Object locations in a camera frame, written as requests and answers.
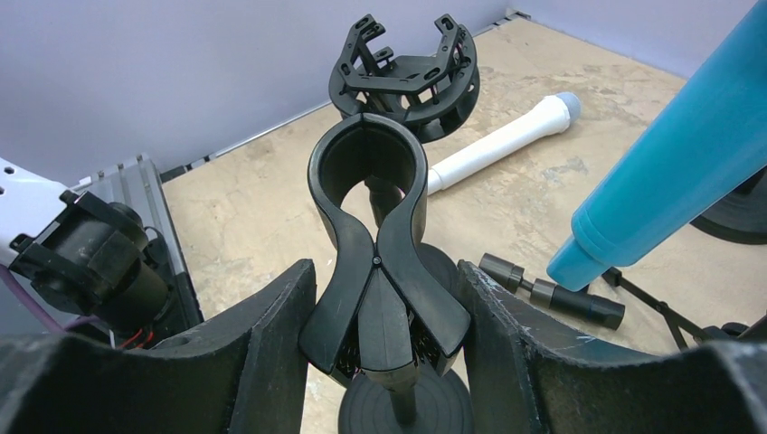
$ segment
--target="blue cylinder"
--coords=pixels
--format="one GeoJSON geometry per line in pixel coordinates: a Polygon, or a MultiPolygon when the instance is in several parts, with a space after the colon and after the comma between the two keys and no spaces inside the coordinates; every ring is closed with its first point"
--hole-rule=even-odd
{"type": "Polygon", "coordinates": [[[766,165],[762,0],[578,208],[547,272],[577,290],[631,265],[766,165]]]}

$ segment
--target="beige table surface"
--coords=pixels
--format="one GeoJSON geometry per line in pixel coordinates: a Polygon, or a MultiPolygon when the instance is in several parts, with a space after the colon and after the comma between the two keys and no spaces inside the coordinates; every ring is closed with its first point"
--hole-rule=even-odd
{"type": "MultiPolygon", "coordinates": [[[[476,39],[481,95],[456,133],[426,145],[436,163],[526,113],[543,96],[569,90],[582,117],[548,137],[429,198],[424,240],[453,259],[478,263],[492,252],[544,278],[570,232],[578,205],[684,84],[680,78],[524,20],[476,39]]],[[[340,117],[325,107],[165,185],[166,199],[200,306],[211,317],[263,288],[286,267],[311,258],[321,295],[336,252],[317,216],[306,179],[317,141],[340,117]]],[[[363,188],[343,205],[368,228],[363,188]]],[[[764,247],[714,239],[685,227],[636,266],[631,278],[701,326],[751,323],[767,297],[757,264],[764,247]]],[[[593,293],[627,305],[618,331],[563,321],[641,351],[676,351],[662,318],[602,282],[593,293]]],[[[466,379],[462,360],[456,370],[466,379]]],[[[336,432],[343,389],[310,367],[302,432],[336,432]]]]}

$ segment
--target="red wire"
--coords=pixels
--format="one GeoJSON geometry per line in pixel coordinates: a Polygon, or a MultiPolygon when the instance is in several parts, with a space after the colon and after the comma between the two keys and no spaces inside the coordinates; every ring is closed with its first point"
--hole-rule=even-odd
{"type": "Polygon", "coordinates": [[[136,345],[136,348],[144,348],[144,345],[148,344],[149,341],[151,341],[154,336],[155,336],[155,331],[154,330],[150,331],[149,336],[147,336],[147,340],[142,342],[141,344],[136,345]]]}
{"type": "Polygon", "coordinates": [[[137,339],[139,336],[141,336],[141,334],[142,334],[142,333],[144,333],[144,329],[143,329],[143,328],[140,328],[140,329],[138,329],[138,331],[136,332],[136,334],[135,334],[135,335],[133,335],[133,337],[131,337],[131,338],[130,338],[130,339],[128,339],[127,341],[125,341],[125,342],[123,342],[122,344],[120,344],[120,348],[125,348],[126,346],[130,345],[130,344],[131,344],[133,341],[135,341],[135,340],[136,340],[136,339],[137,339]]]}

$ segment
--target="white microphone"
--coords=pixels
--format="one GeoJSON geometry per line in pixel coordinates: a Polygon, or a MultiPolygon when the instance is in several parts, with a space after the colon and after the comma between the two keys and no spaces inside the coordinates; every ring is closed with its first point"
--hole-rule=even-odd
{"type": "Polygon", "coordinates": [[[429,194],[444,190],[501,158],[564,132],[581,115],[581,102],[571,92],[544,97],[521,118],[464,147],[429,169],[429,194]]]}

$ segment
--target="wall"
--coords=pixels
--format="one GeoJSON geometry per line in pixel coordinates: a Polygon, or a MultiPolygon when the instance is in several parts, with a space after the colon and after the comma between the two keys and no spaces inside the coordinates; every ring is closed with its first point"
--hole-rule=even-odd
{"type": "Polygon", "coordinates": [[[0,155],[74,184],[148,152],[166,170],[327,100],[349,26],[428,54],[433,21],[471,31],[508,0],[7,0],[0,4],[0,155]]]}
{"type": "Polygon", "coordinates": [[[510,0],[555,30],[690,77],[755,0],[510,0]]]}

